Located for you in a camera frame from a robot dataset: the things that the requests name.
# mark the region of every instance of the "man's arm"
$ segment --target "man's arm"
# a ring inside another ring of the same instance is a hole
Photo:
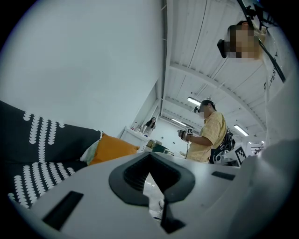
[[[191,142],[191,143],[195,143],[195,144],[201,144],[204,146],[212,146],[212,142],[203,136],[200,137],[196,137],[196,136],[191,136],[191,135],[187,135],[186,140]]]

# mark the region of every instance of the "ceiling light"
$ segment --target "ceiling light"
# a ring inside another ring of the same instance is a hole
[[[180,125],[187,126],[187,125],[185,125],[185,124],[183,124],[183,123],[181,123],[181,122],[179,122],[179,121],[177,121],[177,120],[175,120],[175,119],[171,119],[171,120],[173,120],[174,122],[177,122],[177,123],[180,124]]]
[[[200,104],[201,104],[201,102],[199,102],[198,100],[196,100],[196,99],[194,99],[194,98],[192,98],[192,97],[188,97],[187,100],[190,101],[190,102],[193,103],[193,104],[198,105],[198,106],[200,106]]]
[[[234,126],[237,130],[239,130],[242,134],[244,134],[245,136],[249,136],[249,134],[248,133],[246,133],[243,129],[241,129],[241,127],[240,126],[238,126],[238,125],[235,125]]]

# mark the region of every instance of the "short sleeve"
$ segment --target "short sleeve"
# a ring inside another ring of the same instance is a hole
[[[201,136],[208,138],[214,145],[221,132],[221,125],[217,119],[209,120],[201,129]]]

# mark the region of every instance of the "black backpack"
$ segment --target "black backpack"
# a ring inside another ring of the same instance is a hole
[[[231,151],[235,147],[235,140],[229,128],[226,129],[226,134],[223,142],[216,149],[211,149],[210,163],[220,163],[222,155]]]

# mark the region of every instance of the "orange cushion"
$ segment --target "orange cushion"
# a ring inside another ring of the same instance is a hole
[[[139,148],[139,146],[103,134],[102,139],[98,143],[94,158],[89,165],[136,154]]]

